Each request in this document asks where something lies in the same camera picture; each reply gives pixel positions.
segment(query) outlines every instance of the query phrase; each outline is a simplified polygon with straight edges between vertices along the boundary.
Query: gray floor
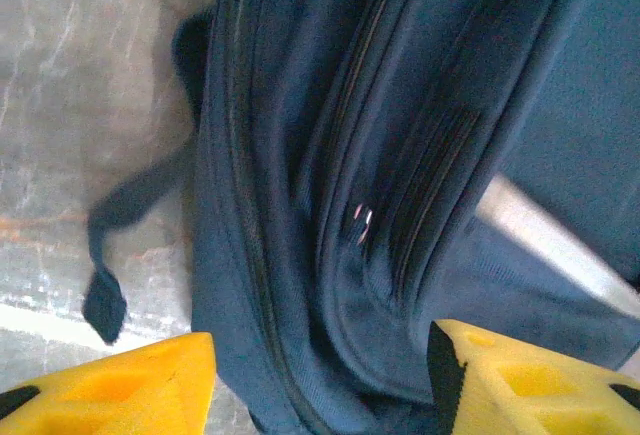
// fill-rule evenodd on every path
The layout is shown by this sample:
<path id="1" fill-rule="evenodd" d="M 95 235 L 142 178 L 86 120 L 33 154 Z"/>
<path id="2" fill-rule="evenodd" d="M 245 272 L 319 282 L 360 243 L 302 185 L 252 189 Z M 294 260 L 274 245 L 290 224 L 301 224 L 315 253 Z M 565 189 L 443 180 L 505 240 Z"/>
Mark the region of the gray floor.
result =
<path id="1" fill-rule="evenodd" d="M 0 0 L 0 391 L 107 354 L 79 309 L 86 209 L 190 131 L 170 62 L 181 19 L 213 0 Z M 129 302 L 109 353 L 189 327 L 180 194 L 111 240 Z M 207 433 L 255 433 L 218 384 Z"/>

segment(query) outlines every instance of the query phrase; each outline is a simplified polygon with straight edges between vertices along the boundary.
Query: yellow plastic object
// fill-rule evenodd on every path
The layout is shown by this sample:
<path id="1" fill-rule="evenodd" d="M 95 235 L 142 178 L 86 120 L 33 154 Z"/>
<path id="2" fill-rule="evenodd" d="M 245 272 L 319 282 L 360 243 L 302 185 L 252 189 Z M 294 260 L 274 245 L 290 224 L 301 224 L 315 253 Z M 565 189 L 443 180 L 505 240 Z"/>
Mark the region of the yellow plastic object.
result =
<path id="1" fill-rule="evenodd" d="M 443 434 L 640 435 L 640 383 L 454 320 L 432 324 Z"/>
<path id="2" fill-rule="evenodd" d="M 183 335 L 30 380 L 0 434 L 200 435 L 214 380 L 211 335 Z"/>

